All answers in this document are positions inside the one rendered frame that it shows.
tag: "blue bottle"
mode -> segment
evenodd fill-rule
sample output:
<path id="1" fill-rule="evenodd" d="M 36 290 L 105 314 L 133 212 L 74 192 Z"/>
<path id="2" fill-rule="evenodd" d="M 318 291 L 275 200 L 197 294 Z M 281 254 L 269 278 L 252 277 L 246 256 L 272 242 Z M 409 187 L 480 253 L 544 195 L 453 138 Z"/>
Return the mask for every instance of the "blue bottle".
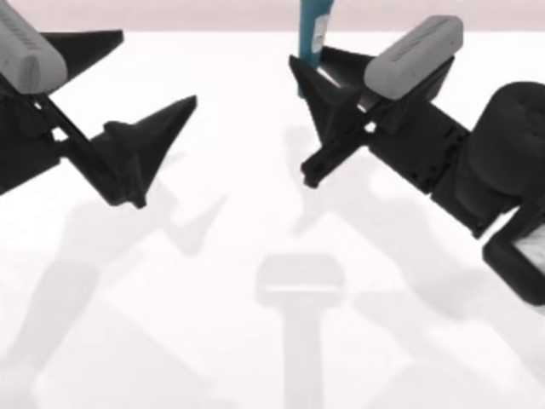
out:
<path id="1" fill-rule="evenodd" d="M 335 0 L 301 0 L 299 58 L 318 68 Z"/>

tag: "white background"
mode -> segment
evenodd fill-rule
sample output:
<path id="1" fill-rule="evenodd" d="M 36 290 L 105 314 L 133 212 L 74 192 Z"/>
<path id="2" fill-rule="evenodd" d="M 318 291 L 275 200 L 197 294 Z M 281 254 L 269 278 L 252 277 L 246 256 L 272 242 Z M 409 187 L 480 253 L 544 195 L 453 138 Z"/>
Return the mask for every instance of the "white background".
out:
<path id="1" fill-rule="evenodd" d="M 328 44 L 373 55 L 398 36 Z M 545 317 L 483 264 L 483 243 L 366 153 L 303 187 L 318 140 L 288 68 L 296 42 L 128 34 L 54 96 L 88 135 L 199 106 L 144 210 L 108 207 L 69 164 L 0 198 L 2 409 L 321 409 L 284 401 L 320 376 L 325 408 L 543 406 Z M 500 86 L 545 82 L 544 46 L 467 34 L 438 105 L 473 128 Z M 260 302 L 264 272 L 338 284 L 307 360 L 284 353 L 297 336 Z"/>

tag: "white label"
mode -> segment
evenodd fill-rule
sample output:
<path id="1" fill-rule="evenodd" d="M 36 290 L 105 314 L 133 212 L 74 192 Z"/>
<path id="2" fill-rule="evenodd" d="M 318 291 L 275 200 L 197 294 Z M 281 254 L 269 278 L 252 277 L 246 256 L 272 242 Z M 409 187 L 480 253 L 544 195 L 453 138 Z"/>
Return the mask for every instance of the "white label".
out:
<path id="1" fill-rule="evenodd" d="M 313 35 L 313 53 L 319 53 L 324 47 L 325 33 L 327 32 L 327 25 L 330 21 L 329 14 L 320 15 L 314 22 L 314 35 Z"/>

